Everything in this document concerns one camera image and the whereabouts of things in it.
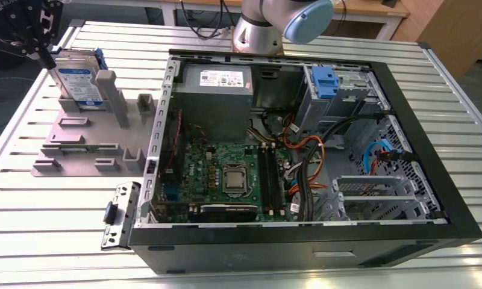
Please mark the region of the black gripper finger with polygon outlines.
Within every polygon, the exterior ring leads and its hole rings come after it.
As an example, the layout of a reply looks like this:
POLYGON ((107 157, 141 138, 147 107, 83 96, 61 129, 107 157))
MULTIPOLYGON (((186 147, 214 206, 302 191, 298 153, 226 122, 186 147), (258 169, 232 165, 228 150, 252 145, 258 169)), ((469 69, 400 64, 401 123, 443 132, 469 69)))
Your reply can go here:
POLYGON ((22 29, 14 33, 0 31, 0 51, 14 54, 19 57, 30 57, 38 60, 43 67, 54 69, 57 62, 53 57, 53 47, 42 48, 39 44, 41 30, 33 31, 22 29))
POLYGON ((42 48, 47 48, 59 35, 62 14, 63 11, 41 12, 42 36, 39 37, 39 44, 42 48))

